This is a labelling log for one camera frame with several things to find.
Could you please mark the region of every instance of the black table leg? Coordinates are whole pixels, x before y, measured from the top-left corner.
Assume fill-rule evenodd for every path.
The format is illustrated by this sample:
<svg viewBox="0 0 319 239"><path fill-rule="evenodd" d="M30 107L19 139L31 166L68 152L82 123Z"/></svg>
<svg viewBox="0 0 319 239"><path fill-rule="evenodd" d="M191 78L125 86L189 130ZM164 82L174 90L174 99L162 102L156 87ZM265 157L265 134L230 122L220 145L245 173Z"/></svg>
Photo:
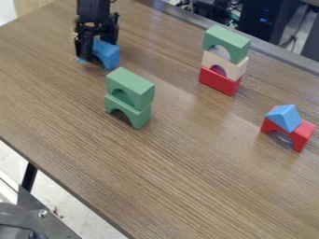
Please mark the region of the black table leg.
<svg viewBox="0 0 319 239"><path fill-rule="evenodd" d="M28 163L28 166L25 170L25 174L22 180L22 187L31 192L32 187L35 183L35 177L36 177L37 169L30 163Z"/></svg>

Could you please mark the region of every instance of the cream arch block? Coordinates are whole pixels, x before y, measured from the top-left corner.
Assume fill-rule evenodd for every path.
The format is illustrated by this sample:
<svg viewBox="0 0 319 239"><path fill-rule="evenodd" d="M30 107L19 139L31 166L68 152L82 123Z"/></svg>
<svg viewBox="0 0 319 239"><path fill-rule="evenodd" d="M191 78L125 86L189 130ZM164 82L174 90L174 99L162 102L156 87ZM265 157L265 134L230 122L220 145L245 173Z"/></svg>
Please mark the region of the cream arch block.
<svg viewBox="0 0 319 239"><path fill-rule="evenodd" d="M212 48L210 50L205 50L202 57L202 65L211 68L214 65L219 65L223 67L226 71L226 77L233 81L238 80L246 71L248 65L249 57L246 56L238 64L231 63L227 57L222 57L218 55L218 50Z"/></svg>

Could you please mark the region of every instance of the red block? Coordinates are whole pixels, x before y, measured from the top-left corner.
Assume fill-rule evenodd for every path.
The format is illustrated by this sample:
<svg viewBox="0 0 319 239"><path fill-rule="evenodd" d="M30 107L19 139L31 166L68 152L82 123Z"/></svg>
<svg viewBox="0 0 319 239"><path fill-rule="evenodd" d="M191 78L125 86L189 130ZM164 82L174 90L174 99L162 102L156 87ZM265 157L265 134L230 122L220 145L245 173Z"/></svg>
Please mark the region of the red block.
<svg viewBox="0 0 319 239"><path fill-rule="evenodd" d="M295 131L292 133L287 132L279 125L272 122L270 119L265 118L264 122L262 123L260 131L262 133L269 133L271 131L278 131L283 134L286 134L289 136L293 143L294 150L297 152L301 152L303 148L305 147L308 140L311 138L316 126L309 123L306 120L301 120L300 126L297 127Z"/></svg>
<svg viewBox="0 0 319 239"><path fill-rule="evenodd" d="M219 75L217 72L208 69L205 66L201 67L200 83L209 86L217 91L221 91L228 96L232 96L238 90L242 78L236 81L230 80L227 77Z"/></svg>

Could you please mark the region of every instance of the green arch block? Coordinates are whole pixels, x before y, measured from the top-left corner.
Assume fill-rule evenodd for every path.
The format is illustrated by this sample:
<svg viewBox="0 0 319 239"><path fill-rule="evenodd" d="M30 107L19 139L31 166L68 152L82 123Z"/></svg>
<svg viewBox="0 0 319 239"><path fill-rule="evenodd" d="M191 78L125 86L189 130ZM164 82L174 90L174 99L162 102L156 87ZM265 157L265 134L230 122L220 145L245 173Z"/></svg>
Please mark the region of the green arch block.
<svg viewBox="0 0 319 239"><path fill-rule="evenodd" d="M214 25L205 32L202 48L209 50L213 46L220 45L229 52L231 62L238 64L247 56L250 42L251 40L247 37Z"/></svg>
<svg viewBox="0 0 319 239"><path fill-rule="evenodd" d="M107 92L114 96L124 91L128 95L126 98L130 98L129 101L137 110L145 109L154 100L154 84L123 67L106 76L106 88Z"/></svg>
<svg viewBox="0 0 319 239"><path fill-rule="evenodd" d="M106 112L109 114L117 109L122 111L130 119L132 127L137 130L141 129L151 119L151 105L140 111L111 94L105 96L104 105Z"/></svg>

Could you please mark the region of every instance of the toy block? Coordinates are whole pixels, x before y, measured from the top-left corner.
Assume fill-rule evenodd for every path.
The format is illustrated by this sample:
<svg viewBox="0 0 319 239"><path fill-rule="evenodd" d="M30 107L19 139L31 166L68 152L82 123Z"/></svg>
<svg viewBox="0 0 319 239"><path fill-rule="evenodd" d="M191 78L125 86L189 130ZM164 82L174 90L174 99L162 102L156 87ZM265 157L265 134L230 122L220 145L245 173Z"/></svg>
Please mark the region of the toy block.
<svg viewBox="0 0 319 239"><path fill-rule="evenodd" d="M111 94L105 96L104 105L107 113L111 114L115 110L122 111L130 119L132 127L135 129L142 128L151 119L151 105L139 111Z"/></svg>
<svg viewBox="0 0 319 239"><path fill-rule="evenodd" d="M137 110L145 109L154 100L154 84L123 67L108 74L106 81L109 94L115 95L124 91L127 99L132 101L132 107Z"/></svg>
<svg viewBox="0 0 319 239"><path fill-rule="evenodd" d="M236 81L230 80L205 66L201 67L200 83L232 96L238 90L242 78Z"/></svg>
<svg viewBox="0 0 319 239"><path fill-rule="evenodd" d="M301 118L295 105L278 105L274 107L266 118L292 133L301 124Z"/></svg>
<svg viewBox="0 0 319 239"><path fill-rule="evenodd" d="M260 131L264 134L268 134L271 131L278 131L286 134L292 141L293 149L296 152L301 152L307 142L310 140L312 134L314 133L316 126L309 123L306 120L301 120L301 124L293 132L288 132L283 129L280 125L274 123L269 118L265 118L261 126Z"/></svg>
<svg viewBox="0 0 319 239"><path fill-rule="evenodd" d="M231 32L227 28L214 25L205 32L202 48L209 50L213 46L224 47L230 55L230 61L240 63L248 54L251 40Z"/></svg>
<svg viewBox="0 0 319 239"><path fill-rule="evenodd" d="M212 66L221 66L225 72L226 77L231 80L238 80L246 71L249 57L243 58L238 64L234 64L224 59L223 57L215 54L215 48L205 50L202 57L202 65L211 69Z"/></svg>
<svg viewBox="0 0 319 239"><path fill-rule="evenodd" d="M107 70L119 67L119 45L94 38L92 54L101 60Z"/></svg>

